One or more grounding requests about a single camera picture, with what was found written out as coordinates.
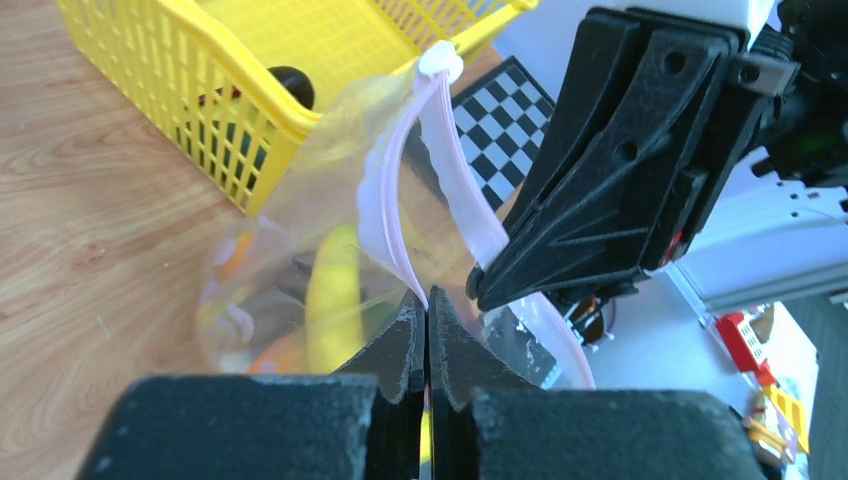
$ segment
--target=checkerboard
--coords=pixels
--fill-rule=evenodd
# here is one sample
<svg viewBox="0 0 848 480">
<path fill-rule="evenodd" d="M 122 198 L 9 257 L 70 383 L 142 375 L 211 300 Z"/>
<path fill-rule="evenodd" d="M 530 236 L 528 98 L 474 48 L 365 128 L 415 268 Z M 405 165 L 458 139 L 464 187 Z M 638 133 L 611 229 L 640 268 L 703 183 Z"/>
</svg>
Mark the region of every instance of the checkerboard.
<svg viewBox="0 0 848 480">
<path fill-rule="evenodd" d="M 497 210 L 527 176 L 554 102 L 510 57 L 455 97 L 453 105 L 471 172 L 489 205 Z"/>
</svg>

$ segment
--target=yellow plastic basket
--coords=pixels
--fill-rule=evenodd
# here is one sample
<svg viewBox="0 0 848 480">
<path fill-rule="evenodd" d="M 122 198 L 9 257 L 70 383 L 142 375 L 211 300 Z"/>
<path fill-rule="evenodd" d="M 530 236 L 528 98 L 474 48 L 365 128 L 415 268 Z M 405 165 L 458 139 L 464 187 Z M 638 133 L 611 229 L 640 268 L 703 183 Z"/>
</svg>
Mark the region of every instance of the yellow plastic basket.
<svg viewBox="0 0 848 480">
<path fill-rule="evenodd" d="M 538 0 L 57 0 L 77 48 L 248 215 L 348 82 L 466 61 Z M 268 72 L 291 66 L 312 110 Z"/>
</svg>

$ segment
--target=wooden surface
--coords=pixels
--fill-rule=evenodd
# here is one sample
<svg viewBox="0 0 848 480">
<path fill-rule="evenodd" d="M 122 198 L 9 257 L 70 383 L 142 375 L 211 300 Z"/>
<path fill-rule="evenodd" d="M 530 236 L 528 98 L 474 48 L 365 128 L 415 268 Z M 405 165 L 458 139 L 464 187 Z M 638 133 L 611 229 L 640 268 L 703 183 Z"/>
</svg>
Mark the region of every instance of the wooden surface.
<svg viewBox="0 0 848 480">
<path fill-rule="evenodd" d="M 205 370 L 201 266 L 239 214 L 76 52 L 52 1 L 0 12 L 0 477 L 66 479 L 133 380 Z"/>
</svg>

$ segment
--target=transparent plastic bag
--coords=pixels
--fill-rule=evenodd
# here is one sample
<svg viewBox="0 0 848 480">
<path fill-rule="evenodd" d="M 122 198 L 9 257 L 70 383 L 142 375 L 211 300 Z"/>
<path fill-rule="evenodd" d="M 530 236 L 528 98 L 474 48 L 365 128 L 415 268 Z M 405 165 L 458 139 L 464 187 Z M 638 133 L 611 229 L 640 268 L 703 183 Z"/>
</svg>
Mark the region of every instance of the transparent plastic bag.
<svg viewBox="0 0 848 480">
<path fill-rule="evenodd" d="M 438 285 L 466 329 L 532 383 L 594 388 L 544 295 L 483 313 L 465 295 L 472 267 L 485 270 L 509 239 L 459 145 L 449 84 L 461 67 L 437 43 L 413 71 L 351 85 L 322 117 L 263 213 L 213 256 L 198 325 L 216 368 L 327 373 L 391 322 L 407 289 L 426 306 Z"/>
</svg>

